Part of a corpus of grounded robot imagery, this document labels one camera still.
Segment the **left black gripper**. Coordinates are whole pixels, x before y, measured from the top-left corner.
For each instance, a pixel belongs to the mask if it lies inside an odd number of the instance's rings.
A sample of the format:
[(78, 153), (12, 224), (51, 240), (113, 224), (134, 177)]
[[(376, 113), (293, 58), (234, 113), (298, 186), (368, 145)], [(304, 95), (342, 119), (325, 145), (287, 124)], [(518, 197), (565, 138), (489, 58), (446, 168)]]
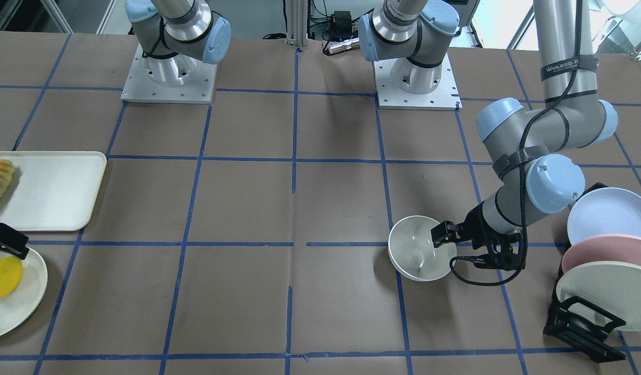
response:
[(460, 224), (443, 221), (431, 228), (434, 247), (471, 241), (473, 249), (485, 247), (487, 254), (471, 259), (475, 268), (482, 270), (523, 270), (526, 266), (523, 236), (509, 230), (497, 232), (490, 227), (483, 213), (483, 203), (471, 209)]

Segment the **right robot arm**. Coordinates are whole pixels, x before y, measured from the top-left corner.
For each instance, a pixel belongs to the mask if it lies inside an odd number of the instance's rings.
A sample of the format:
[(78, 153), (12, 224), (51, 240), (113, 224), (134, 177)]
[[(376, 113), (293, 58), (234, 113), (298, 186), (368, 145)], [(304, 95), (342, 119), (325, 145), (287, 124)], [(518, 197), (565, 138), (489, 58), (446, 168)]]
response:
[[(127, 1), (138, 47), (90, 36), (0, 33), (0, 160), (14, 176), (0, 198), (0, 231), (75, 232), (92, 217), (109, 162), (146, 166), (161, 181), (201, 159), (201, 109), (211, 111), (231, 26), (206, 1)], [(190, 154), (139, 155), (137, 146)]]

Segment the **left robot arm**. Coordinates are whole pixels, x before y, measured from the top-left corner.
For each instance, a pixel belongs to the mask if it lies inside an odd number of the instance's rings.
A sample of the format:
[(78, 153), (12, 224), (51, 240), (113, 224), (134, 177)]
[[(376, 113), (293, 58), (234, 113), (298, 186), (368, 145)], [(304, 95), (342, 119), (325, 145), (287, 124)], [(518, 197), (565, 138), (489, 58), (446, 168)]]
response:
[[(478, 268), (523, 269), (528, 226), (560, 212), (585, 188), (580, 167), (560, 152), (604, 142), (618, 126), (613, 105), (598, 98), (587, 3), (535, 1), (534, 16), (545, 107), (526, 110), (504, 98), (478, 114), (478, 134), (502, 186), (462, 223), (444, 221), (430, 231), (435, 248), (485, 247), (487, 254), (467, 259)], [(457, 10), (444, 1), (384, 1), (358, 21), (364, 59), (394, 59), (401, 87), (416, 94), (434, 88), (420, 74), (440, 73), (459, 30)]]

